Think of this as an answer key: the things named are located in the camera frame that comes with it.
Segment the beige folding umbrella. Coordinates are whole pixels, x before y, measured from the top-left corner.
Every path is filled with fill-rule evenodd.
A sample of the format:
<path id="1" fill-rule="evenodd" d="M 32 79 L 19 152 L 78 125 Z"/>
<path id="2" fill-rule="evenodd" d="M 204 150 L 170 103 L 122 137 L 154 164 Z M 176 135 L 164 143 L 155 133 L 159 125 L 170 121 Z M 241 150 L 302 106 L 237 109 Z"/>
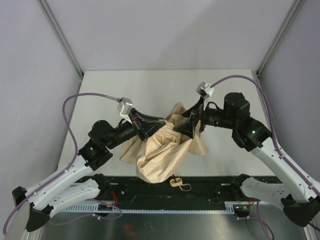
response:
<path id="1" fill-rule="evenodd" d="M 174 131 L 174 127 L 186 120 L 182 114 L 187 109 L 182 102 L 174 105 L 164 119 L 165 126 L 147 140 L 134 136 L 122 144 L 119 159 L 135 165 L 136 175 L 150 184 L 158 184 L 174 175 L 189 153 L 205 156 L 209 149 L 201 139 L 200 126 L 196 126 L 194 138 Z"/>

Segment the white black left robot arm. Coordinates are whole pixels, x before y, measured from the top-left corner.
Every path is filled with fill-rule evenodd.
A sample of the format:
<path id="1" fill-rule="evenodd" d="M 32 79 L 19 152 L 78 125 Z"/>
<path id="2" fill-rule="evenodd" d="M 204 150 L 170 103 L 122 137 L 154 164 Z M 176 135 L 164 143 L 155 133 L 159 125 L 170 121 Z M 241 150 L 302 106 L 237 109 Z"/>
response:
<path id="1" fill-rule="evenodd" d="M 76 148 L 70 163 L 30 188 L 19 186 L 12 191 L 17 207 L 29 203 L 25 229 L 28 232 L 38 230 L 61 210 L 104 196 L 110 184 L 101 173 L 80 186 L 71 187 L 71 184 L 103 166 L 113 157 L 110 151 L 115 147 L 133 137 L 147 140 L 165 124 L 163 118 L 142 114 L 135 108 L 129 110 L 116 127 L 106 120 L 95 122 L 88 133 L 89 141 L 82 148 Z"/>

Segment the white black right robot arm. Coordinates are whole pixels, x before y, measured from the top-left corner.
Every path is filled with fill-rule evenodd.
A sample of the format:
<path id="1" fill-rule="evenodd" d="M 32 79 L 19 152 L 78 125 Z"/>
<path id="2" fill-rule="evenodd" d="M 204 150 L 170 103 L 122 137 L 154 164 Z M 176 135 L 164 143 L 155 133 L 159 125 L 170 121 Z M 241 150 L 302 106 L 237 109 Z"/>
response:
<path id="1" fill-rule="evenodd" d="M 223 108 L 210 108 L 202 98 L 183 117 L 187 119 L 174 131 L 189 138 L 196 136 L 196 127 L 230 129 L 236 145 L 261 160 L 280 180 L 282 186 L 265 183 L 241 174 L 234 184 L 246 197 L 262 200 L 282 210 L 289 220 L 306 227 L 320 211 L 320 183 L 304 172 L 272 137 L 272 132 L 250 116 L 250 103 L 239 92 L 224 97 Z"/>

